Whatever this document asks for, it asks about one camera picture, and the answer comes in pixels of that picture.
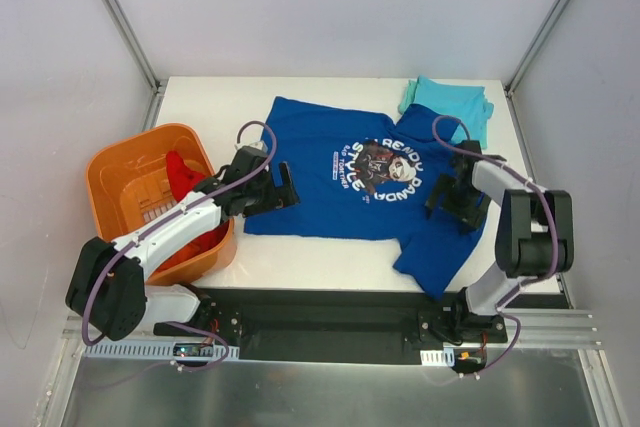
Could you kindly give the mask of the blue printed t-shirt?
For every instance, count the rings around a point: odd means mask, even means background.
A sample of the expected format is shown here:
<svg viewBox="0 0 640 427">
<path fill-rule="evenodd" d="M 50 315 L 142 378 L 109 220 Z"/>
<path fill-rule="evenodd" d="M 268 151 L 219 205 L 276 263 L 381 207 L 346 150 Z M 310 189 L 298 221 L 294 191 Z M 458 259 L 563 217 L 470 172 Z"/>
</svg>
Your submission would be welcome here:
<svg viewBox="0 0 640 427">
<path fill-rule="evenodd" d="M 267 117 L 275 163 L 288 164 L 299 203 L 250 217 L 254 235 L 381 241 L 395 239 L 394 269 L 440 298 L 476 248 L 482 231 L 425 204 L 442 174 L 443 147 L 457 125 L 413 104 L 398 121 L 383 113 L 274 99 Z"/>
</svg>

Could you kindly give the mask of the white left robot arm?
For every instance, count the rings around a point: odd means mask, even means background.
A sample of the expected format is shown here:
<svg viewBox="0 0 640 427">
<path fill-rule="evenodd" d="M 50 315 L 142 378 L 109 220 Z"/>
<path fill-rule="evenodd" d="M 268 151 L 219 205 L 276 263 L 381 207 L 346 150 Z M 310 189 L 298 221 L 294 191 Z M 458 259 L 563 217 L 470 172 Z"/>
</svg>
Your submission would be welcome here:
<svg viewBox="0 0 640 427">
<path fill-rule="evenodd" d="M 200 181 L 169 211 L 112 241 L 94 237 L 84 244 L 65 303 L 81 315 L 86 345 L 89 330 L 119 341 L 141 327 L 177 323 L 188 335 L 204 334 L 211 312 L 183 281 L 149 286 L 156 269 L 189 242 L 236 216 L 250 217 L 299 202 L 290 167 L 271 168 L 273 155 L 240 148 L 222 175 Z"/>
</svg>

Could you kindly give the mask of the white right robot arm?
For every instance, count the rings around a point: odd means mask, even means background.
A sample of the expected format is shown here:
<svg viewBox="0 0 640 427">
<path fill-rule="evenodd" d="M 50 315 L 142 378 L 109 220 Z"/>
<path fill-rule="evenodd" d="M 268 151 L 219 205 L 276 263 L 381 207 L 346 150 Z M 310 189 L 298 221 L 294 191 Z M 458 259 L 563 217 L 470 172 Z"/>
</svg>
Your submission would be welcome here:
<svg viewBox="0 0 640 427">
<path fill-rule="evenodd" d="M 426 214 L 442 214 L 461 234 L 478 231 L 488 208 L 500 208 L 494 256 L 489 269 L 463 288 L 450 307 L 447 326 L 461 341 L 473 341 L 500 310 L 524 289 L 574 261 L 572 199 L 526 179 L 500 156 L 482 153 L 477 141 L 450 148 L 453 174 L 438 177 L 426 201 Z"/>
</svg>

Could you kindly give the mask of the red t-shirt in basket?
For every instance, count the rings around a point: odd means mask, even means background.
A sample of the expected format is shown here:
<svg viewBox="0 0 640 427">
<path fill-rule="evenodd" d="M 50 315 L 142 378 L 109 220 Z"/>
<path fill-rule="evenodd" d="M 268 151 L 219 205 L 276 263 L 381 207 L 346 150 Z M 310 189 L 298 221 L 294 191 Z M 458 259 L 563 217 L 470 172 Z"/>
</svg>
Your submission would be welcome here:
<svg viewBox="0 0 640 427">
<path fill-rule="evenodd" d="M 189 168 L 177 151 L 168 152 L 165 160 L 171 194 L 176 202 L 181 202 L 206 176 Z M 228 226 L 223 225 L 200 235 L 169 257 L 159 269 L 167 270 L 213 249 L 222 242 L 227 231 Z"/>
</svg>

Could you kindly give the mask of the folded teal t-shirt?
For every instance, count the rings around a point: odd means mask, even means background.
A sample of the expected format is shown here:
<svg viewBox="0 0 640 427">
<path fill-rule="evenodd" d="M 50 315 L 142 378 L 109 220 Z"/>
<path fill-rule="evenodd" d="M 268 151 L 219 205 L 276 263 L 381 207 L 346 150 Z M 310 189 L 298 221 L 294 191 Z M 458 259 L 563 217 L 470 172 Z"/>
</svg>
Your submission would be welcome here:
<svg viewBox="0 0 640 427">
<path fill-rule="evenodd" d="M 403 114 L 412 104 L 459 118 L 464 126 L 456 129 L 452 143 L 462 142 L 466 138 L 464 128 L 467 128 L 472 140 L 478 140 L 482 149 L 488 148 L 488 122 L 493 116 L 494 104 L 486 97 L 483 86 L 443 84 L 418 76 L 408 81 L 398 112 Z"/>
</svg>

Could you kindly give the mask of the orange plastic basket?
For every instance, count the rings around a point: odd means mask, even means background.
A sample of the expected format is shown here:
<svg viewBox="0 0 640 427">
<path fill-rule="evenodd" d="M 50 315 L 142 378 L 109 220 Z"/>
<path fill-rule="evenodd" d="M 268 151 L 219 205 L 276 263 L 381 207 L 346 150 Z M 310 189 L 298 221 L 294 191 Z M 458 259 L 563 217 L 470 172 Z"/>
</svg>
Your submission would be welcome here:
<svg viewBox="0 0 640 427">
<path fill-rule="evenodd" d="M 89 162 L 86 183 L 98 235 L 107 241 L 143 227 L 175 206 L 170 178 L 192 171 L 201 180 L 214 174 L 196 134 L 184 124 L 166 124 L 113 144 Z M 198 238 L 167 259 L 149 285 L 193 283 L 231 264 L 237 246 L 234 222 Z"/>
</svg>

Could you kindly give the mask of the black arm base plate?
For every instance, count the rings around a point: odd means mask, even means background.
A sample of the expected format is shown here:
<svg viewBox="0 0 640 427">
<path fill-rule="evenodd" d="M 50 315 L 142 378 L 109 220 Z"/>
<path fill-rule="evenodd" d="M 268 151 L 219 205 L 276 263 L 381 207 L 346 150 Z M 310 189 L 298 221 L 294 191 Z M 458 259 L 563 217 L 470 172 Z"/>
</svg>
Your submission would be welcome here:
<svg viewBox="0 0 640 427">
<path fill-rule="evenodd" d="M 186 325 L 215 333 L 243 360 L 416 365 L 446 344 L 504 344 L 504 320 L 448 294 L 205 288 Z"/>
</svg>

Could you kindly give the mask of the aluminium front rail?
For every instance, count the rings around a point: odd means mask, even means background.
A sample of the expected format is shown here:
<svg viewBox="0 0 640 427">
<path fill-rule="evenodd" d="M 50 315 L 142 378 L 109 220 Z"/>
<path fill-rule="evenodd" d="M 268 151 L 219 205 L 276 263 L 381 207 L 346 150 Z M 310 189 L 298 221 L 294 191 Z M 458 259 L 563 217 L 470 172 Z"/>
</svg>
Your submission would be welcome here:
<svg viewBox="0 0 640 427">
<path fill-rule="evenodd" d="M 521 349 L 602 350 L 605 342 L 594 316 L 574 309 L 507 309 L 505 313 L 519 320 L 520 334 L 514 347 Z M 196 336 L 175 330 L 174 335 L 156 336 L 151 330 L 136 330 L 124 340 L 104 339 L 97 346 L 109 344 L 194 343 Z"/>
</svg>

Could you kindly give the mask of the left aluminium frame post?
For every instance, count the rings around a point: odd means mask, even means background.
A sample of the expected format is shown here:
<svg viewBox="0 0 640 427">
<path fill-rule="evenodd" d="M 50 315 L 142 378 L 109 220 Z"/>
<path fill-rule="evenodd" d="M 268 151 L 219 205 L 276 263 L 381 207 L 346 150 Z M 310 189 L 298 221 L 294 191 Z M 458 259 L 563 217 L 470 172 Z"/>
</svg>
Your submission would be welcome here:
<svg viewBox="0 0 640 427">
<path fill-rule="evenodd" d="M 145 83 L 153 93 L 161 91 L 163 84 L 157 76 L 148 56 L 123 9 L 119 0 L 101 0 L 125 47 L 129 51 L 136 67 L 140 71 Z"/>
</svg>

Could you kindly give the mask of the aluminium frame post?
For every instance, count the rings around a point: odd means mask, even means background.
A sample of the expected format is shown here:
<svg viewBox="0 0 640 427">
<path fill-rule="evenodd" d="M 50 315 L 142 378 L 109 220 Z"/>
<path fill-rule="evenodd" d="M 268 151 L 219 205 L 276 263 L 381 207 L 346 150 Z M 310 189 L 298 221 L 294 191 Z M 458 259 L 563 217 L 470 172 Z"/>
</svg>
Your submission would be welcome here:
<svg viewBox="0 0 640 427">
<path fill-rule="evenodd" d="M 148 56 L 123 9 L 119 0 L 101 0 L 125 47 L 129 51 L 136 67 L 140 71 L 145 83 L 153 93 L 161 91 L 163 84 L 157 76 Z"/>
<path fill-rule="evenodd" d="M 554 0 L 549 11 L 545 15 L 540 26 L 536 30 L 531 42 L 526 48 L 521 60 L 519 61 L 513 75 L 505 84 L 504 90 L 507 98 L 512 98 L 517 88 L 520 86 L 524 77 L 528 73 L 533 62 L 545 46 L 547 40 L 553 33 L 555 27 L 559 23 L 563 14 L 573 0 Z"/>
</svg>

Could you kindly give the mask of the right aluminium frame post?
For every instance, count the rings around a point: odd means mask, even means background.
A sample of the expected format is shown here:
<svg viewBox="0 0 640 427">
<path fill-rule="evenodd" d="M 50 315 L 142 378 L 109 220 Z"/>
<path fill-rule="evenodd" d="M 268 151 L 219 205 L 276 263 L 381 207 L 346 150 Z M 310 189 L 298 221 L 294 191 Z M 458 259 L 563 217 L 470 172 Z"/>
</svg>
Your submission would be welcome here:
<svg viewBox="0 0 640 427">
<path fill-rule="evenodd" d="M 559 23 L 563 14 L 573 0 L 554 0 L 549 11 L 545 15 L 540 26 L 536 30 L 531 42 L 526 48 L 521 60 L 519 61 L 513 75 L 505 84 L 504 90 L 507 98 L 512 98 L 517 88 L 520 86 L 524 77 L 528 73 L 533 62 L 545 46 L 547 40 L 553 33 L 555 27 Z"/>
</svg>

